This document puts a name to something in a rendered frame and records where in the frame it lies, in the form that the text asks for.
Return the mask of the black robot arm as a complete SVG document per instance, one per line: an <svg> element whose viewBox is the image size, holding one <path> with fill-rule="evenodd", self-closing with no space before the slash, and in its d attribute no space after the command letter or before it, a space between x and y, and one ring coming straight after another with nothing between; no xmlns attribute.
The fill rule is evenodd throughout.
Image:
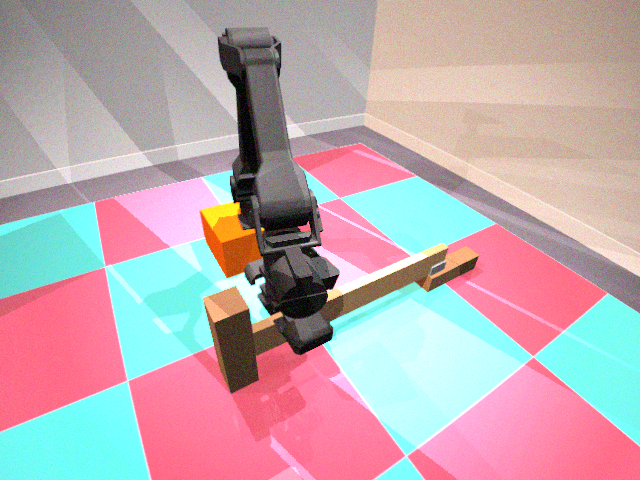
<svg viewBox="0 0 640 480"><path fill-rule="evenodd" d="M219 59L236 89L239 156L230 188L242 230L254 229L281 312L303 319L320 311L340 271L322 246L314 192L294 161L280 88L281 40L267 27L226 28ZM311 231L303 231L309 221ZM263 234L261 232L263 227Z"/></svg>

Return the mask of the long wooden rail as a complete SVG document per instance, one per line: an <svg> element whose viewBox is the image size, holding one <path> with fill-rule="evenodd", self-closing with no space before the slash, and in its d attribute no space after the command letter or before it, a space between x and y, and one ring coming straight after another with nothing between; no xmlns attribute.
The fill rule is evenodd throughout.
<svg viewBox="0 0 640 480"><path fill-rule="evenodd" d="M445 260L448 248L441 243L331 290L327 292L327 302L319 312L330 323L425 278L429 276L431 267ZM272 321L282 316L279 312L252 323L256 356L287 342Z"/></svg>

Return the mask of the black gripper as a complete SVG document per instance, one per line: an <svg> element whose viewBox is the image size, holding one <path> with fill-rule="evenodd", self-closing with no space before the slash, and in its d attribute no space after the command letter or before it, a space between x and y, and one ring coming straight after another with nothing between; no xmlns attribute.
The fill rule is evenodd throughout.
<svg viewBox="0 0 640 480"><path fill-rule="evenodd" d="M243 270L244 277L250 286L255 285L257 279L265 279L265 283L259 285L261 293L257 294L257 298L268 315L281 312L270 274L264 269L263 258L249 262ZM285 337L294 354L302 355L332 340L334 327L321 312L318 311L303 319L291 319L282 312L281 314L282 317L272 321Z"/></svg>

